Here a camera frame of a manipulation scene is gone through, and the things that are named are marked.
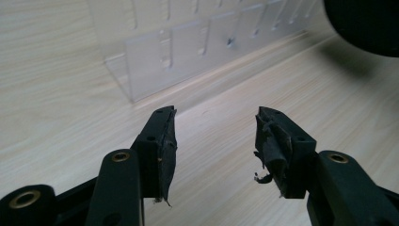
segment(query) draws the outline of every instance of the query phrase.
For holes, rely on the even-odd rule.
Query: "light wood surface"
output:
[[[35,184],[59,194],[91,179],[164,105],[178,109],[173,208],[146,201],[147,225],[310,225],[306,201],[253,181],[260,105],[291,117],[318,152],[348,153],[399,192],[399,60],[328,34],[281,42],[132,104],[104,65],[86,1],[2,1],[0,197]],[[236,73],[276,51],[291,57]]]

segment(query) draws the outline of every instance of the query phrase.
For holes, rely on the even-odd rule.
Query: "clear plastic box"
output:
[[[88,0],[107,68],[133,101],[303,30],[319,0]]]

